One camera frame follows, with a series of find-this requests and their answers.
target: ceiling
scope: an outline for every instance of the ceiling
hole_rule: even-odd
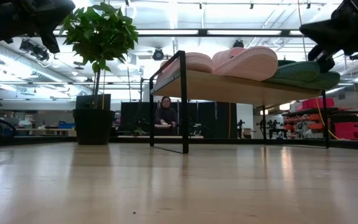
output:
[[[75,0],[78,7],[99,4],[99,0]],[[134,19],[134,25],[138,29],[294,29],[297,30],[301,23],[316,22],[329,19],[342,0],[253,0],[251,1],[231,1],[231,0],[132,0],[129,6],[125,1],[105,1],[114,7],[121,7],[124,13]],[[23,39],[29,37],[16,37],[14,43],[7,44],[0,42],[0,55],[15,60],[15,63],[24,63],[27,68],[41,70],[43,75],[37,76],[47,78],[46,82],[55,82],[53,77],[59,77],[63,82],[85,82],[87,78],[93,78],[94,74],[91,65],[88,63],[83,66],[83,70],[77,70],[74,62],[82,62],[78,55],[74,56],[72,46],[63,45],[65,37],[57,37],[60,53],[50,55],[48,62],[38,62],[29,55],[23,54],[19,47]],[[140,98],[140,79],[150,77],[160,66],[161,61],[152,60],[152,53],[156,48],[161,48],[166,55],[173,55],[177,50],[186,52],[200,52],[212,57],[216,52],[232,47],[236,40],[242,40],[245,47],[266,46],[276,51],[279,59],[305,60],[305,51],[308,53],[315,43],[305,38],[293,37],[140,37],[139,43],[134,50],[130,51],[128,57],[130,62],[127,65],[119,62],[108,62],[112,72],[106,72],[105,82],[114,82],[113,85],[100,86],[106,93],[112,94],[112,99],[128,100]],[[33,44],[42,45],[39,37],[31,38]],[[333,70],[337,72],[349,71],[356,68],[358,61],[345,60],[342,52],[334,56],[336,65]],[[358,77],[358,69],[345,73],[342,78],[344,82]],[[23,78],[17,76],[1,76],[0,81],[19,81]],[[1,88],[0,90],[11,91],[18,89],[17,85],[9,85],[12,89]],[[55,85],[57,90],[51,89],[49,92],[65,91],[62,98],[74,98],[76,95],[89,94],[92,85]],[[32,89],[41,89],[44,86],[27,86],[29,92]],[[14,96],[18,98],[28,98],[28,95],[21,95],[17,91]],[[60,98],[61,94],[51,96],[48,91],[32,91],[33,98]]]

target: green leaves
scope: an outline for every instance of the green leaves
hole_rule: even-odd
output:
[[[122,55],[134,49],[138,41],[132,22],[130,17],[122,15],[121,9],[101,2],[67,16],[61,33],[67,30],[65,44],[73,44],[73,51],[83,57],[83,64],[92,63],[94,73],[98,70],[111,72],[107,61],[118,59],[125,63]]]

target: plant stem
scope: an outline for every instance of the plant stem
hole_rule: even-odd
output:
[[[100,71],[98,69],[98,74],[96,76],[96,84],[94,86],[94,93],[93,93],[93,109],[98,109],[98,91],[99,91],[99,79],[100,79]]]

